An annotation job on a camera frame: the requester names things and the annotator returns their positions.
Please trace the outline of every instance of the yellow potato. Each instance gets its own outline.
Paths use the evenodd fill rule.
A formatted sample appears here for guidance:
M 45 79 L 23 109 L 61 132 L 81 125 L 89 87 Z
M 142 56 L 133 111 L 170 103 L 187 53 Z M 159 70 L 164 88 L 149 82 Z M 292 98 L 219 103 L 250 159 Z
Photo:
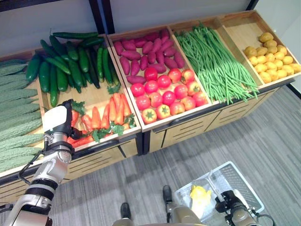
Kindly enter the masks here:
M 264 65 L 266 65 L 269 70 L 277 70 L 276 64 L 274 64 L 272 62 L 266 62 Z
M 283 52 L 277 52 L 277 53 L 274 54 L 274 56 L 275 56 L 276 60 L 283 60 L 284 53 Z
M 281 79 L 287 76 L 287 72 L 281 69 L 277 71 L 277 75 L 278 75 L 278 79 Z
M 283 62 L 281 60 L 275 60 L 274 64 L 277 66 L 277 69 L 281 69 L 283 66 Z
M 257 62 L 259 64 L 264 64 L 265 62 L 267 62 L 267 58 L 265 56 L 259 56 L 259 57 L 257 57 Z
M 282 70 L 287 72 L 287 76 L 294 74 L 293 68 L 290 65 L 283 65 Z
M 265 72 L 265 71 L 268 69 L 268 67 L 267 67 L 266 65 L 263 65 L 263 64 L 258 64 L 258 65 L 256 65 L 254 68 L 255 68 L 255 70 L 256 70 L 258 73 L 260 73 L 260 72 Z
M 274 54 L 272 54 L 272 53 L 267 53 L 267 54 L 265 55 L 265 57 L 266 57 L 266 59 L 267 59 L 267 62 L 274 62 L 274 60 L 275 60 L 275 56 L 274 56 Z
M 264 47 L 272 47 L 272 46 L 277 46 L 277 42 L 275 40 L 269 40 L 263 44 Z
M 278 79 L 278 74 L 276 70 L 267 70 L 266 73 L 268 73 L 271 76 L 272 81 L 276 81 Z
M 257 51 L 257 56 L 263 56 L 263 55 L 265 55 L 265 54 L 267 53 L 268 48 L 265 48 L 265 47 L 258 47 L 258 48 L 256 49 L 256 51 Z
M 293 71 L 295 73 L 301 72 L 301 65 L 299 65 L 299 64 L 290 64 L 290 66 L 293 68 Z
M 291 56 L 285 56 L 282 62 L 284 65 L 290 65 L 293 62 L 293 58 Z
M 251 62 L 251 64 L 253 66 L 256 66 L 258 64 L 257 57 L 255 57 L 255 56 L 250 57 L 249 61 Z
M 277 51 L 278 52 L 283 52 L 284 56 L 287 55 L 287 49 L 283 45 L 277 45 Z
M 269 73 L 266 72 L 260 72 L 259 73 L 260 77 L 262 78 L 262 80 L 264 81 L 264 83 L 269 83 L 272 81 L 271 76 L 269 75 Z
M 273 35 L 269 32 L 265 32 L 259 37 L 259 41 L 261 41 L 262 43 L 273 39 L 274 39 Z

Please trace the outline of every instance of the wooden produce crate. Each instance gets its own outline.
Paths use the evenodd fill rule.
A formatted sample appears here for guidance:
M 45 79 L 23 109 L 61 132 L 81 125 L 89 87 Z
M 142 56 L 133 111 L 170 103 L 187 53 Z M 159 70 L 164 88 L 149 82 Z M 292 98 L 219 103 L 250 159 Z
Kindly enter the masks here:
M 185 112 L 183 112 L 183 113 L 181 113 L 181 114 L 177 114 L 177 115 L 174 115 L 174 116 L 170 116 L 170 117 L 165 118 L 165 119 L 162 119 L 162 120 L 157 119 L 156 122 L 153 122 L 153 123 L 150 123 L 150 124 L 145 124 L 145 123 L 143 122 L 143 119 L 142 119 L 142 116 L 141 116 L 142 111 L 140 111 L 140 110 L 138 109 L 138 106 L 137 106 L 137 104 L 136 104 L 136 102 L 135 102 L 136 98 L 133 96 L 133 93 L 132 93 L 132 91 L 131 91 L 131 84 L 127 81 L 127 76 L 125 75 L 125 73 L 124 73 L 124 71 L 123 71 L 123 69 L 122 69 L 121 63 L 120 63 L 120 61 L 119 61 L 119 56 L 118 56 L 118 54 L 117 54 L 117 52 L 116 52 L 116 50 L 115 50 L 115 47 L 114 47 L 113 43 L 114 43 L 115 41 L 122 40 L 122 39 L 127 39 L 127 40 L 129 40 L 129 39 L 134 39 L 134 38 L 143 37 L 144 35 L 146 35 L 146 34 L 148 34 L 148 33 L 151 33 L 151 32 L 159 32 L 159 31 L 164 30 L 164 29 L 167 29 L 167 30 L 168 30 L 170 39 L 174 42 L 174 48 L 176 48 L 176 50 L 178 50 L 178 51 L 181 53 L 181 55 L 182 55 L 182 57 L 183 57 L 183 59 L 184 59 L 184 61 L 185 61 L 185 66 L 184 66 L 183 68 L 181 68 L 180 70 L 183 71 L 183 70 L 185 70 L 185 69 L 192 69 L 190 63 L 188 62 L 188 60 L 187 60 L 187 58 L 186 58 L 186 56 L 185 56 L 184 53 L 182 52 L 181 47 L 180 47 L 179 43 L 177 42 L 175 36 L 172 34 L 171 30 L 170 30 L 169 27 L 166 26 L 166 25 L 163 25 L 163 26 L 157 26 L 157 27 L 152 27 L 152 28 L 143 29 L 143 30 L 138 30 L 138 31 L 131 31 L 131 32 L 125 32 L 125 33 L 120 33 L 120 34 L 111 34 L 111 35 L 108 35 L 108 39 L 109 39 L 109 42 L 110 42 L 110 45 L 111 45 L 111 49 L 112 49 L 113 54 L 114 54 L 114 56 L 115 56 L 116 62 L 117 62 L 117 64 L 118 64 L 119 70 L 120 70 L 121 75 L 122 75 L 122 78 L 123 78 L 123 80 L 124 80 L 126 89 L 127 89 L 128 93 L 129 93 L 129 96 L 130 96 L 131 101 L 132 101 L 132 103 L 133 103 L 134 109 L 135 109 L 135 111 L 136 111 L 136 113 L 137 113 L 137 117 L 138 117 L 139 122 L 140 122 L 140 124 L 141 124 L 142 132 L 151 130 L 151 129 L 153 129 L 153 128 L 160 127 L 160 126 L 162 126 L 162 125 L 166 125 L 166 124 L 168 124 L 169 122 L 171 122 L 171 121 L 173 121 L 173 120 L 175 120 L 175 119 L 178 119 L 178 118 L 181 118 L 181 117 L 183 117 L 183 116 L 185 116 L 185 115 L 188 115 L 188 114 L 191 114 L 191 113 L 200 111 L 200 110 L 205 109 L 205 108 L 207 108 L 207 107 L 209 107 L 209 106 L 212 105 L 212 103 L 211 103 L 211 101 L 210 101 L 210 99 L 209 99 L 207 93 L 205 92 L 205 90 L 204 90 L 204 88 L 203 88 L 201 82 L 199 81 L 197 75 L 195 74 L 195 75 L 194 75 L 195 81 L 200 85 L 201 91 L 202 91 L 203 93 L 205 93 L 206 100 L 207 100 L 207 104 L 202 105 L 202 106 L 199 106 L 199 107 L 196 107 L 196 108 L 191 109 L 191 110 L 188 110 L 188 111 L 185 111 Z M 142 48 L 137 48 L 136 51 L 139 52 L 139 53 L 142 53 Z M 163 74 L 167 74 L 167 73 L 168 73 L 168 68 L 167 68 L 167 71 L 166 71 L 165 73 L 158 73 L 158 77 L 161 76 L 161 75 L 163 75 Z M 137 75 L 138 75 L 138 76 L 144 76 L 144 71 L 140 70 L 139 73 L 138 73 Z M 172 83 L 172 84 L 169 86 L 169 88 L 167 88 L 167 89 L 159 89 L 158 92 L 162 95 L 162 94 L 163 94 L 165 91 L 167 91 L 167 90 L 173 91 L 173 90 L 175 89 L 175 87 L 176 87 L 177 85 L 179 85 L 179 84 L 182 84 L 182 83 L 181 83 L 181 82 L 178 82 L 178 83 L 175 83 L 175 84 Z

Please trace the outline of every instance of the gray carpet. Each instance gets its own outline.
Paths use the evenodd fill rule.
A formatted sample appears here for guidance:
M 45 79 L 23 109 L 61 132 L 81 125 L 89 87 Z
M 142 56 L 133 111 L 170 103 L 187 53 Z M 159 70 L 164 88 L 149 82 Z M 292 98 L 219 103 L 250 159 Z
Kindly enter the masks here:
M 287 87 L 246 118 L 60 186 L 50 216 L 56 226 L 110 226 L 127 201 L 136 225 L 165 222 L 163 185 L 177 190 L 227 161 L 278 226 L 301 225 L 301 102 Z

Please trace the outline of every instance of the tomato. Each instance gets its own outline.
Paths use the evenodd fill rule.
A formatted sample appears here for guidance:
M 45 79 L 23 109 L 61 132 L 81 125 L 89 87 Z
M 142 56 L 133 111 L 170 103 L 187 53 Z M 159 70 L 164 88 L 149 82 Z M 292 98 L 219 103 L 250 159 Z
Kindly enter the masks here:
M 199 86 L 197 81 L 191 81 L 186 84 L 188 88 L 188 96 L 193 96 L 199 91 L 201 91 L 201 87 Z
M 153 67 L 148 67 L 144 71 L 144 77 L 147 81 L 154 80 L 156 81 L 158 78 L 158 72 Z
M 160 89 L 166 89 L 171 84 L 170 78 L 166 74 L 161 75 L 157 82 Z
M 149 94 L 149 98 L 150 98 L 150 104 L 152 107 L 158 107 L 163 102 L 163 98 L 162 98 L 161 94 L 159 94 L 157 92 L 153 92 L 153 93 Z
M 178 85 L 175 89 L 174 89 L 174 94 L 175 97 L 177 99 L 183 99 L 184 97 L 186 97 L 188 95 L 188 89 L 185 85 L 181 84 Z
M 171 115 L 180 114 L 185 111 L 185 107 L 181 102 L 174 102 L 170 105 Z
M 207 104 L 206 95 L 203 92 L 194 94 L 192 98 L 196 101 L 196 107 Z
M 183 82 L 184 84 L 187 84 L 190 81 L 194 81 L 193 70 L 186 69 L 186 70 L 182 71 L 181 82 Z
M 170 116 L 170 108 L 167 105 L 160 105 L 157 107 L 156 113 L 159 119 L 165 119 Z
M 150 107 L 151 101 L 146 96 L 140 96 L 140 97 L 137 97 L 136 104 L 138 106 L 138 109 L 142 111 L 142 110 Z
M 134 97 L 142 96 L 145 93 L 144 87 L 140 83 L 133 84 L 131 87 L 131 91 L 132 91 Z
M 181 103 L 184 104 L 185 111 L 191 110 L 196 107 L 196 101 L 192 97 L 184 97 L 181 100 Z
M 168 77 L 171 79 L 172 83 L 177 83 L 181 80 L 181 71 L 178 68 L 173 68 L 168 72 Z
M 150 80 L 145 84 L 144 89 L 147 94 L 156 92 L 158 90 L 158 83 L 154 80 Z
M 166 91 L 163 94 L 163 104 L 170 106 L 175 101 L 175 94 L 172 91 Z
M 142 119 L 145 124 L 150 124 L 157 120 L 157 114 L 153 109 L 147 108 L 142 112 Z

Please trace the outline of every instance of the carrot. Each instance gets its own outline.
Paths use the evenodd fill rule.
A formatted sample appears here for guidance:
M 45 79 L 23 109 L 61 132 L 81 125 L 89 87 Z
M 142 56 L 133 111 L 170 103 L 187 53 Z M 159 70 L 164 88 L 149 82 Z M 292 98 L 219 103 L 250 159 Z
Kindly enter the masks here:
M 116 106 L 115 106 L 115 103 L 114 103 L 114 99 L 111 97 L 110 98 L 110 113 L 109 113 L 109 119 L 110 121 L 115 121 L 116 119 Z
M 124 104 L 124 113 L 123 113 L 123 116 L 129 116 L 131 114 L 131 109 L 130 109 L 130 106 L 128 105 L 126 95 L 124 95 L 122 93 L 121 94 L 121 99 L 122 99 L 123 104 Z
M 97 109 L 97 107 L 93 107 L 92 110 L 92 121 L 91 121 L 91 127 L 93 129 L 100 129 L 100 115 L 99 115 L 99 111 Z

